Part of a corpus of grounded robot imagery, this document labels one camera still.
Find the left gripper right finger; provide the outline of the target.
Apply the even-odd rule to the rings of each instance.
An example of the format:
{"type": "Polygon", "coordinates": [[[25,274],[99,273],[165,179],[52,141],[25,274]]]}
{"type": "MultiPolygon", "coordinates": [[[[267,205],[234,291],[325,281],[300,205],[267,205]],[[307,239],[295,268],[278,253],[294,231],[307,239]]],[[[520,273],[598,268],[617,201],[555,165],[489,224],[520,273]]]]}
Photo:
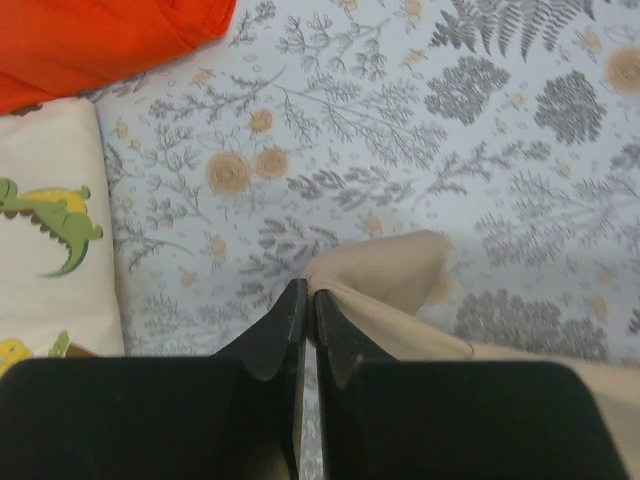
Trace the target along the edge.
{"type": "Polygon", "coordinates": [[[329,479],[624,479],[593,396],[567,367],[400,361],[314,297],[329,479]]]}

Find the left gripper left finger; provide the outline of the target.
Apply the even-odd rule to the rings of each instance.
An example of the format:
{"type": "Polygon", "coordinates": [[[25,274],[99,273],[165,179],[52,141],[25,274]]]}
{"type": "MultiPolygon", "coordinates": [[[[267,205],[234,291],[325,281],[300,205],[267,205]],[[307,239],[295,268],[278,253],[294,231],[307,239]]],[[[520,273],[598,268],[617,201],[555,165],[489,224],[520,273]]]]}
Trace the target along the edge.
{"type": "Polygon", "coordinates": [[[295,479],[307,285],[208,357],[32,359],[1,380],[5,479],[295,479]]]}

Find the beige t shirt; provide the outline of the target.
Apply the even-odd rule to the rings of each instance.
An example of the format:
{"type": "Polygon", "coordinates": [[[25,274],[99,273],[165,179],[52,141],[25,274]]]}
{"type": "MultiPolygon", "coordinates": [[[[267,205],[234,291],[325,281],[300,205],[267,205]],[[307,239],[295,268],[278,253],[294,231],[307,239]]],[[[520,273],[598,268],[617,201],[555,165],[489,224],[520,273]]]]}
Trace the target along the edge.
{"type": "MultiPolygon", "coordinates": [[[[523,350],[469,342],[421,323],[416,314],[442,272],[449,243],[422,230],[341,246],[306,267],[311,292],[330,291],[347,319],[399,360],[480,361],[539,357],[523,350]]],[[[631,478],[639,476],[639,370],[569,357],[569,367],[593,394],[631,478]]]]}

